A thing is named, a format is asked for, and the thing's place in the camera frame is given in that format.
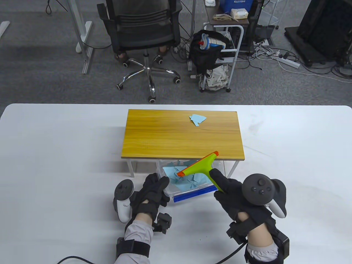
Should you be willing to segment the person's right hand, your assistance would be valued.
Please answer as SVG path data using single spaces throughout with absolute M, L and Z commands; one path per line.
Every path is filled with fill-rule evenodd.
M 264 223 L 272 227 L 276 226 L 276 221 L 268 209 L 253 205 L 245 199 L 241 182 L 226 178 L 218 169 L 210 170 L 210 177 L 221 189 L 215 191 L 214 197 L 231 219 L 239 222 L 248 220 L 251 230 Z

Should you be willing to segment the person's left hand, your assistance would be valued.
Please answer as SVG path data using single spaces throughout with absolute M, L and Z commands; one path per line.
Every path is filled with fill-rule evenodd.
M 152 221 L 155 221 L 159 207 L 166 207 L 170 201 L 170 197 L 164 193 L 169 182 L 168 177 L 159 178 L 157 173 L 148 175 L 142 189 L 130 198 L 132 218 L 135 219 L 139 213 L 145 213 L 151 216 Z

